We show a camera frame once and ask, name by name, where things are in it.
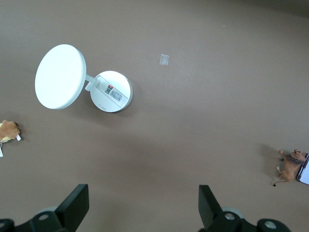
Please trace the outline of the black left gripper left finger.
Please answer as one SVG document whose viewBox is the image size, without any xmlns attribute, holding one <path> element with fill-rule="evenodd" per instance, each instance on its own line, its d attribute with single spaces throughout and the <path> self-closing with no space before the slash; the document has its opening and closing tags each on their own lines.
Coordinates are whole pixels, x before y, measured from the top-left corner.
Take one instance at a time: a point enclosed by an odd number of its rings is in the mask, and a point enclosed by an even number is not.
<svg viewBox="0 0 309 232">
<path fill-rule="evenodd" d="M 79 184 L 57 207 L 41 210 L 27 222 L 15 225 L 9 218 L 0 220 L 2 232 L 75 232 L 89 210 L 89 189 Z"/>
</svg>

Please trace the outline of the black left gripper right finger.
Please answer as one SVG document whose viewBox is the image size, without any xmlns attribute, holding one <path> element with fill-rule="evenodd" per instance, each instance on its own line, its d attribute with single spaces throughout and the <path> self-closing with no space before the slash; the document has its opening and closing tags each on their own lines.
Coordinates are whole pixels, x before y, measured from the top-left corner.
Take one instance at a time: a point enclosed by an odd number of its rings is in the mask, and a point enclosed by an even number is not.
<svg viewBox="0 0 309 232">
<path fill-rule="evenodd" d="M 253 225 L 231 207 L 222 208 L 208 185 L 199 185 L 198 211 L 204 228 L 201 232 L 288 232 L 280 221 L 264 218 Z"/>
</svg>

